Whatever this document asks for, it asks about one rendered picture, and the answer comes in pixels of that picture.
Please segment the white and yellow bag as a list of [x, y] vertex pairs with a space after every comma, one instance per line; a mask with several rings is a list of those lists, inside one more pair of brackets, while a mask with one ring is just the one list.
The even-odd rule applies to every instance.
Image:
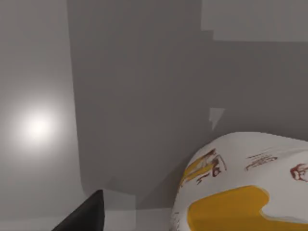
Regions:
[[169, 231], [308, 231], [308, 141], [234, 132], [186, 166]]

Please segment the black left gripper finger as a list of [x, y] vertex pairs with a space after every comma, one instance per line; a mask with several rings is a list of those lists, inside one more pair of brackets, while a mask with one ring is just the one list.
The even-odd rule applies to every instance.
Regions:
[[97, 190], [51, 231], [103, 231], [104, 222], [103, 190]]

